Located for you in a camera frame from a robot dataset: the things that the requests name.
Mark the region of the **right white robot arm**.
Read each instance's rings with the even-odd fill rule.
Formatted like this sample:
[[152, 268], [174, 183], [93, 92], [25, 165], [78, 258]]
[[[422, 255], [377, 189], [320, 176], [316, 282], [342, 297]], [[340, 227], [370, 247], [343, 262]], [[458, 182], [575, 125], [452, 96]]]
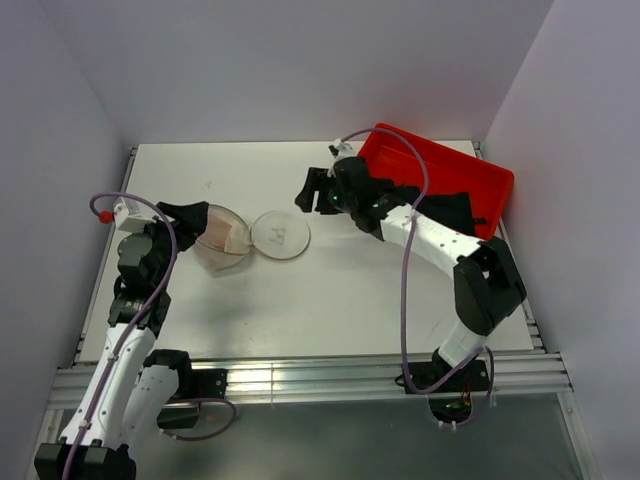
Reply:
[[403, 387], [417, 395], [457, 388], [496, 327], [527, 298], [504, 240], [451, 229], [426, 215], [424, 200], [417, 187], [373, 177], [358, 156], [342, 158], [331, 168], [309, 168], [295, 198], [305, 213], [349, 215], [361, 231], [402, 247], [405, 260], [416, 254], [452, 280], [457, 320], [432, 355], [432, 373], [412, 372], [408, 353], [401, 353]]

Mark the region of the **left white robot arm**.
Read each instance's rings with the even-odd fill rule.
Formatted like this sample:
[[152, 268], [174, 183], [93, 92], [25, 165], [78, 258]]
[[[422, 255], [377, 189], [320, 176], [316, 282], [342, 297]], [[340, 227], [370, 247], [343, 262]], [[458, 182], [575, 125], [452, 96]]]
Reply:
[[59, 438], [41, 444], [34, 466], [41, 479], [133, 479], [135, 451], [172, 399], [195, 386], [187, 352], [154, 347], [171, 303], [167, 291], [179, 253], [205, 232], [208, 202], [153, 204], [111, 192], [114, 204], [94, 209], [120, 242], [118, 275], [98, 364]]

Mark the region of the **white mesh laundry bag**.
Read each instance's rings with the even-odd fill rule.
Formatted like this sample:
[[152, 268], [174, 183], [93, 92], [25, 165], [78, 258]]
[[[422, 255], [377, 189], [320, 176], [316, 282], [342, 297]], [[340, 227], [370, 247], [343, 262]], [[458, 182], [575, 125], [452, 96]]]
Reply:
[[254, 254], [271, 261], [292, 261], [304, 254], [311, 243], [310, 226], [293, 212], [272, 210], [252, 222], [244, 221], [249, 227], [251, 240], [251, 249], [245, 255], [226, 254], [205, 247], [196, 240], [193, 249], [199, 263], [206, 270], [215, 273], [231, 270]]

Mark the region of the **black bra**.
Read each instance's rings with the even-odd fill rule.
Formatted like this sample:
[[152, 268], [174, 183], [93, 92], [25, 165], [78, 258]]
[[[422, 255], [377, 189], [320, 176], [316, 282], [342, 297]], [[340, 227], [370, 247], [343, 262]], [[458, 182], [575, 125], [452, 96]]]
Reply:
[[[390, 179], [374, 178], [372, 182], [376, 200], [393, 200], [399, 205], [412, 205], [421, 195], [419, 187], [397, 186]], [[467, 192], [423, 196], [416, 210], [446, 227], [469, 236], [476, 236], [477, 228], [487, 224], [485, 217], [473, 215], [471, 198]]]

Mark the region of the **beige pink bra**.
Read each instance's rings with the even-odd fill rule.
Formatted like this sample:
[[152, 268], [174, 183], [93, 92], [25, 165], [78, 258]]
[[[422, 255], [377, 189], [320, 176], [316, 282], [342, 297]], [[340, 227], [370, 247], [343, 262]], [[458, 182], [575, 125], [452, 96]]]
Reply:
[[231, 255], [245, 255], [251, 249], [249, 227], [235, 212], [211, 205], [207, 226], [198, 242], [205, 247]]

